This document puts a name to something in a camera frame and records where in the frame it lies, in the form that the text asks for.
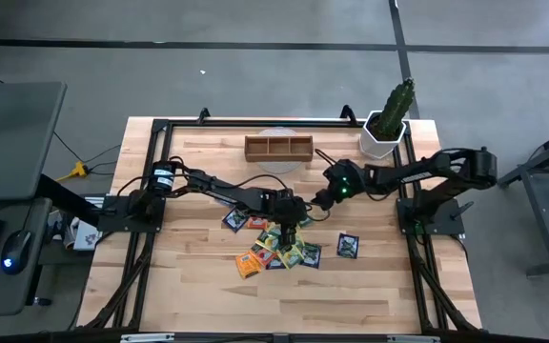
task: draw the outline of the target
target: butcher block tabletop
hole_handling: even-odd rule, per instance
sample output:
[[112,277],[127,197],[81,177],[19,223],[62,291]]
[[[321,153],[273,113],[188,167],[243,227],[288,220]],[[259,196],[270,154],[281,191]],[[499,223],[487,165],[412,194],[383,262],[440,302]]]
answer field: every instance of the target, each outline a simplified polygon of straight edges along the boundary
[[[111,193],[143,172],[153,117],[129,118]],[[436,123],[411,120],[417,158],[440,149]],[[264,171],[244,157],[245,135],[265,128],[175,128],[171,156],[229,183],[239,183]],[[334,159],[358,165],[393,166],[390,155],[367,160],[359,151],[360,129],[293,128],[311,135],[316,149]],[[156,149],[155,156],[160,156]],[[405,163],[405,148],[400,145]],[[279,177],[309,201],[327,186],[326,161],[312,162]],[[173,188],[185,180],[177,178]],[[423,188],[441,182],[422,182]],[[138,188],[136,182],[125,189]],[[258,178],[245,187],[280,189],[271,178]],[[230,211],[203,194],[168,199],[162,231],[155,238],[140,330],[222,333],[419,333],[417,303],[406,239],[399,233],[397,192],[381,202],[356,195],[332,208],[331,217],[303,229],[308,243],[321,245],[318,269],[263,270],[243,280],[234,258],[247,252],[259,230],[232,232],[222,223]],[[359,236],[357,259],[336,255],[339,234]],[[120,283],[129,234],[117,232],[98,245],[84,293],[78,325],[88,323],[107,303]],[[466,318],[480,326],[478,307],[465,255],[459,243],[433,236],[440,283]],[[141,251],[143,241],[137,251]],[[425,285],[434,325],[434,300]],[[135,289],[130,291],[125,324],[131,316]]]

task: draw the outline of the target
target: gray floor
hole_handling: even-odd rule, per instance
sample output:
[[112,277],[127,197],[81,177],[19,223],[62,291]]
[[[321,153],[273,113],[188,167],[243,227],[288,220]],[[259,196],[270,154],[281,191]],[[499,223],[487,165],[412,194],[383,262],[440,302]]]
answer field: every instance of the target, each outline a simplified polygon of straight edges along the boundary
[[[549,0],[398,4],[408,44],[549,46]],[[14,38],[391,44],[391,24],[386,0],[0,0],[0,37]],[[487,146],[504,174],[549,138],[548,54],[411,53],[409,61],[420,117],[437,121],[444,147]],[[88,157],[119,143],[131,115],[197,115],[206,106],[213,115],[335,117],[350,104],[365,116],[401,72],[397,53],[385,51],[0,48],[0,78],[66,82],[57,131]],[[53,142],[46,173],[65,174],[72,162]],[[106,192],[110,183],[91,177],[69,187]],[[484,327],[549,338],[549,276],[524,276],[547,254],[523,188],[461,199],[476,201],[463,218]],[[0,333],[69,325],[86,269],[51,275],[43,287],[63,305],[0,318]]]

